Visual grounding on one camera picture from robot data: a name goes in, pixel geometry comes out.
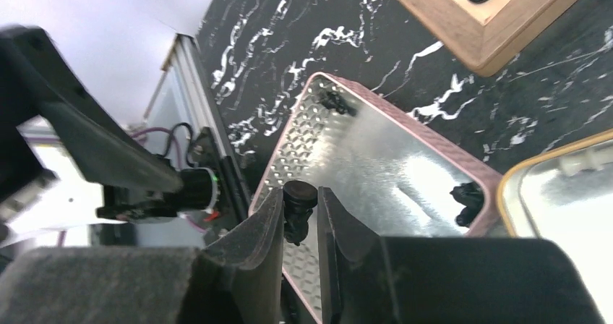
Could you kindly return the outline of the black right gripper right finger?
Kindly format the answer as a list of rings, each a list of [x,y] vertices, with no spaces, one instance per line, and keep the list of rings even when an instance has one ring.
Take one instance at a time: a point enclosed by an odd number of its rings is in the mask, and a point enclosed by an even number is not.
[[[333,191],[317,203],[324,323],[602,323],[544,239],[381,236]]]

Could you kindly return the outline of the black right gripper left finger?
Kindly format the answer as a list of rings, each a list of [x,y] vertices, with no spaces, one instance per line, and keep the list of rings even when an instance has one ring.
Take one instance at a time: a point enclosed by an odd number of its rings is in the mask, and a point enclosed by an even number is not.
[[[277,323],[283,192],[204,249],[39,248],[1,274],[3,323]]]

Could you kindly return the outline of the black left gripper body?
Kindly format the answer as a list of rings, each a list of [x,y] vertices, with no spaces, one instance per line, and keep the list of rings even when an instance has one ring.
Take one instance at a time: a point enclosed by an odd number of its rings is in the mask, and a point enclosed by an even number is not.
[[[179,172],[183,187],[178,192],[148,192],[135,203],[112,203],[95,210],[97,218],[128,223],[178,218],[188,213],[213,213],[220,194],[220,182],[212,169]]]

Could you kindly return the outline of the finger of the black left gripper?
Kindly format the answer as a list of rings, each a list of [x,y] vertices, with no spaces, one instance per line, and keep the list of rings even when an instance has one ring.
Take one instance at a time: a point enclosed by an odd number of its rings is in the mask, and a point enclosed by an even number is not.
[[[43,173],[18,127],[41,116],[84,178],[126,189],[177,192],[182,180],[133,140],[90,96],[40,27],[1,28],[1,199]]]

